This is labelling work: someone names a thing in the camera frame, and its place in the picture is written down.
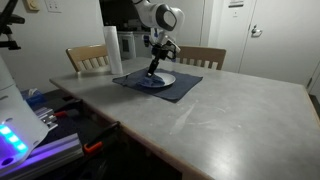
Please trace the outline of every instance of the table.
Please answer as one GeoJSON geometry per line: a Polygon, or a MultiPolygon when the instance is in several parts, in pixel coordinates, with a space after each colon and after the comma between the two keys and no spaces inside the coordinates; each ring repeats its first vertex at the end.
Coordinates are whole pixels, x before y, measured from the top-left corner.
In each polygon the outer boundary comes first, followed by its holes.
{"type": "MultiPolygon", "coordinates": [[[[150,59],[123,61],[125,73],[150,59]]],[[[50,81],[183,173],[183,179],[320,179],[320,126],[302,85],[161,62],[203,76],[179,102],[112,83],[107,68],[50,81]]]]}

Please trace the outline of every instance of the dark blue cloth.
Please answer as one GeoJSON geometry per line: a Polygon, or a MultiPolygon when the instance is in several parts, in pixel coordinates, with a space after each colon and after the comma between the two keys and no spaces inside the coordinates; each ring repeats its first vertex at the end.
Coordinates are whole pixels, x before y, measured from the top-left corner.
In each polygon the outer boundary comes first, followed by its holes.
{"type": "Polygon", "coordinates": [[[142,69],[133,72],[127,76],[115,78],[112,81],[114,83],[150,94],[171,102],[179,101],[187,92],[193,88],[197,83],[199,83],[203,77],[192,76],[189,74],[182,74],[175,71],[167,71],[164,69],[157,69],[156,72],[168,73],[176,78],[176,81],[166,87],[161,88],[147,88],[137,83],[147,74],[147,69],[142,69]]]}

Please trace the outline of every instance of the paper towel roll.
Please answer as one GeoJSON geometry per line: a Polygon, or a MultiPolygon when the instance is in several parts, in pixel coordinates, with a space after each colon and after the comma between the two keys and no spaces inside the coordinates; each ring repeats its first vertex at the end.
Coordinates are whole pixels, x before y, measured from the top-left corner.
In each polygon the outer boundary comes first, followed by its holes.
{"type": "Polygon", "coordinates": [[[117,28],[115,26],[105,26],[103,28],[103,32],[108,51],[108,59],[110,63],[111,73],[123,74],[117,28]]]}

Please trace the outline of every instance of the white wall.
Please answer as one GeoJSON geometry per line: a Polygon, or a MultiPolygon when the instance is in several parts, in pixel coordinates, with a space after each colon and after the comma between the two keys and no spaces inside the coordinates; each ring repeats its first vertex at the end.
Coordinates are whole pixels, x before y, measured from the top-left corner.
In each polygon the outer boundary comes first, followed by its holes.
{"type": "MultiPolygon", "coordinates": [[[[11,26],[22,49],[3,48],[0,53],[21,90],[51,91],[55,87],[49,78],[74,72],[67,48],[104,43],[99,0],[58,0],[62,13],[49,13],[43,0],[38,0],[39,12],[28,12],[23,2],[18,2],[14,14],[26,23],[11,26]]],[[[1,1],[0,9],[6,3],[1,1]]]]}
{"type": "Polygon", "coordinates": [[[229,8],[229,2],[214,0],[208,45],[226,49],[222,69],[238,72],[255,0],[246,0],[244,6],[239,8],[229,8]]]}

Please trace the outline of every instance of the plate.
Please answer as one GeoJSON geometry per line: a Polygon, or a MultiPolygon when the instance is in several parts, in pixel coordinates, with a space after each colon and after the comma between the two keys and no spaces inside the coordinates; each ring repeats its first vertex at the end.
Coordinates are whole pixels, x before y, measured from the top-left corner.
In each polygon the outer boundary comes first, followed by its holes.
{"type": "Polygon", "coordinates": [[[176,81],[176,78],[173,75],[168,73],[154,73],[154,74],[162,78],[162,80],[164,81],[164,85],[158,85],[158,86],[149,86],[149,85],[142,85],[142,84],[141,85],[148,88],[161,88],[161,87],[169,86],[176,81]]]}

